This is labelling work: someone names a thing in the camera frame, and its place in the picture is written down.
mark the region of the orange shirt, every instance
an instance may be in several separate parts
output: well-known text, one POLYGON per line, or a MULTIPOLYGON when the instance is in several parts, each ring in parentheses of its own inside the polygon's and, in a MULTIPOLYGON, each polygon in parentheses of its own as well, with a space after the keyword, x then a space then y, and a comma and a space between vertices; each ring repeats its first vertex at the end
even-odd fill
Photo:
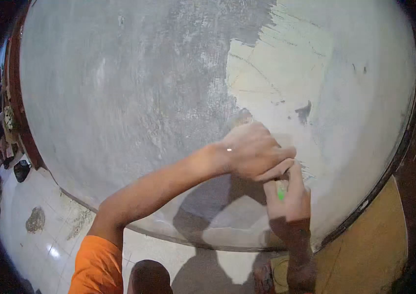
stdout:
POLYGON ((123 293, 122 252, 110 241, 86 236, 76 255, 69 294, 123 293))

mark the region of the wall stain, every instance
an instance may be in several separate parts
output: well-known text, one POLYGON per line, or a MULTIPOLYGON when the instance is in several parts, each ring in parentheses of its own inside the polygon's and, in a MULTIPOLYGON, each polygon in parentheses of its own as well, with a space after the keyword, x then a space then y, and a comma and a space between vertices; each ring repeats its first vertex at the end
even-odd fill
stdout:
POLYGON ((298 108, 294 112, 298 114, 299 122, 301 125, 306 125, 308 122, 308 116, 311 113, 311 101, 308 100, 308 104, 305 107, 298 108))

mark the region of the white plaster patch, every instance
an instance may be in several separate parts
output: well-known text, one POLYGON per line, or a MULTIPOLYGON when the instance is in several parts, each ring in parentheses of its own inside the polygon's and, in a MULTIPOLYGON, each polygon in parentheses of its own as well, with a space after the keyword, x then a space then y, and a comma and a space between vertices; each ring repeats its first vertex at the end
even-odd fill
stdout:
POLYGON ((282 146, 294 144, 310 184, 324 172, 321 152, 312 137, 322 81, 333 50, 328 32, 289 15, 281 1, 271 9, 274 25, 263 27, 249 47, 231 40, 226 65, 229 93, 237 106, 262 122, 282 146), (311 104, 306 121, 297 109, 311 104))

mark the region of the white spot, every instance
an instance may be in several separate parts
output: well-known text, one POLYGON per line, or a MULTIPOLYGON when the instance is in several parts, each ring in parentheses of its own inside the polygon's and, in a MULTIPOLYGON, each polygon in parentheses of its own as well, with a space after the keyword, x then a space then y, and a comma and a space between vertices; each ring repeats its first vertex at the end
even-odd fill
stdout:
POLYGON ((49 255, 51 255, 55 259, 59 258, 59 252, 58 252, 58 250, 56 250, 56 248, 50 249, 49 255))
POLYGON ((360 206, 360 210, 363 210, 369 203, 369 200, 366 200, 363 204, 360 206))

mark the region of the gray concrete wall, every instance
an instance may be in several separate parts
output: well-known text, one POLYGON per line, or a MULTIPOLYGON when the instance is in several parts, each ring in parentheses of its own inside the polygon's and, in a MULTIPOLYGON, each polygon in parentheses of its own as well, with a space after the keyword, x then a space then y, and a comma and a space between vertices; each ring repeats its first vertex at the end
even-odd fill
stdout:
MULTIPOLYGON (((298 147, 313 244, 392 158, 416 72, 410 23, 392 1, 40 0, 20 58, 35 142, 73 196, 96 208, 248 115, 298 147), (307 114, 296 111, 308 103, 307 114)), ((263 205, 259 185, 224 176, 134 225, 262 248, 263 205)))

